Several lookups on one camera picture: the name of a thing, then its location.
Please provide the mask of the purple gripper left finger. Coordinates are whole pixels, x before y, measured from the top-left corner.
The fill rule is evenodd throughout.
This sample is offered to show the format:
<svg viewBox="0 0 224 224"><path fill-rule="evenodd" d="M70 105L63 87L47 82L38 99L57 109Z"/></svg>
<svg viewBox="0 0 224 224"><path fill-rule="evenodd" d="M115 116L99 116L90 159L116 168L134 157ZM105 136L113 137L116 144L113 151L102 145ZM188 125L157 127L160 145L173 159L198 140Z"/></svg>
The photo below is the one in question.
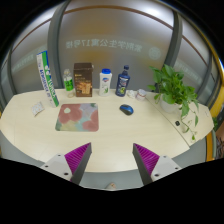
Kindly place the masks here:
<svg viewBox="0 0 224 224"><path fill-rule="evenodd" d="M43 164L41 169L78 185L81 182L91 153L91 144L87 143L65 155L56 154Z"/></svg>

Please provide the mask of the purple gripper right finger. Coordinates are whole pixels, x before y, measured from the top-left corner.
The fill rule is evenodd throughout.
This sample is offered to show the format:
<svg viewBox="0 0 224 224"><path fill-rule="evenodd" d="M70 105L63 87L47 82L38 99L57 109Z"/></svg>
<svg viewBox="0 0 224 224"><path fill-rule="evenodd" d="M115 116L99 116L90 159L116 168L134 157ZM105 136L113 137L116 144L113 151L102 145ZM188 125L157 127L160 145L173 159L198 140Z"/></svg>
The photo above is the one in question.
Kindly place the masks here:
<svg viewBox="0 0 224 224"><path fill-rule="evenodd" d="M136 143L133 144L133 156L144 186L181 170L168 156L159 156Z"/></svg>

